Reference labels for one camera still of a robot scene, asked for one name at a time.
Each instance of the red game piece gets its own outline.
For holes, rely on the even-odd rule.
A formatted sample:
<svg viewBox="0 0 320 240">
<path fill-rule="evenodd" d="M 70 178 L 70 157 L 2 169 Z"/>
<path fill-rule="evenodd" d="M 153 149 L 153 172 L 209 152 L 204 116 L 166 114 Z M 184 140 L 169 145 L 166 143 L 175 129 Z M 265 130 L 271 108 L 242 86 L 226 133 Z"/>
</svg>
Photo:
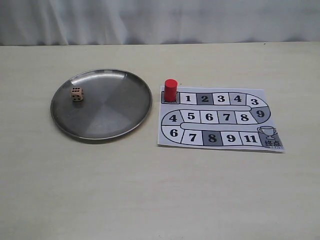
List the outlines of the red game piece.
<svg viewBox="0 0 320 240">
<path fill-rule="evenodd" d="M 178 82 L 174 79 L 168 79 L 164 83 L 164 101 L 175 102 L 177 100 Z"/>
</svg>

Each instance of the white backdrop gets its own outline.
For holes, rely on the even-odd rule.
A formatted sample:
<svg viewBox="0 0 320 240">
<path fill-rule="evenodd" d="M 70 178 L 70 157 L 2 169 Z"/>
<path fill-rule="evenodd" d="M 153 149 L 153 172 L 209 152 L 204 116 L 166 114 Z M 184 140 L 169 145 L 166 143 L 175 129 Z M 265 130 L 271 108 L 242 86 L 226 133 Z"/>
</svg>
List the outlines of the white backdrop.
<svg viewBox="0 0 320 240">
<path fill-rule="evenodd" d="M 0 0 L 0 45 L 320 41 L 320 0 Z"/>
</svg>

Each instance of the wooden die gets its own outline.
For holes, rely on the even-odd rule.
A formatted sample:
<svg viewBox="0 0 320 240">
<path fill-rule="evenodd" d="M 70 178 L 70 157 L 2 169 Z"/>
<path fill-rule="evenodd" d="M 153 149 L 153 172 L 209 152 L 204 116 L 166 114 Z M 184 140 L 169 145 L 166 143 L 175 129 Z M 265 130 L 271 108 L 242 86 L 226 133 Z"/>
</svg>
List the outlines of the wooden die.
<svg viewBox="0 0 320 240">
<path fill-rule="evenodd" d="M 84 92 L 81 87 L 73 87 L 71 89 L 71 97 L 74 102 L 80 102 L 84 99 Z"/>
</svg>

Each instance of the white table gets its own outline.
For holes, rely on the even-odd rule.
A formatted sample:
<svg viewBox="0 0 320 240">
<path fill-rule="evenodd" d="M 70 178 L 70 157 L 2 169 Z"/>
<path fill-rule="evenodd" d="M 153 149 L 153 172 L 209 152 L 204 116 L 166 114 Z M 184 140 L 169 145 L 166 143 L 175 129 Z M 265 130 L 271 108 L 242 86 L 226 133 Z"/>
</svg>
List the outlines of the white table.
<svg viewBox="0 0 320 240">
<path fill-rule="evenodd" d="M 149 85 L 117 141 L 60 133 L 70 77 L 116 68 Z M 157 146 L 160 85 L 265 89 L 284 154 Z M 0 47 L 1 240 L 320 239 L 320 43 Z"/>
</svg>

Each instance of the metal plate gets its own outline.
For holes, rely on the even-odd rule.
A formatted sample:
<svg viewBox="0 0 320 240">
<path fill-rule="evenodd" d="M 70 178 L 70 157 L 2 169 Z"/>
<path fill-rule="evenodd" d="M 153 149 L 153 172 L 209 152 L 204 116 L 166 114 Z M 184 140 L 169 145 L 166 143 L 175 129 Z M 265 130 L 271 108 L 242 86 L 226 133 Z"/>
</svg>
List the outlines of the metal plate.
<svg viewBox="0 0 320 240">
<path fill-rule="evenodd" d="M 73 102 L 71 88 L 83 89 L 83 100 Z M 99 143 L 122 136 L 148 115 L 152 95 L 133 73 L 97 69 L 66 81 L 51 101 L 51 116 L 67 135 L 82 142 Z"/>
</svg>

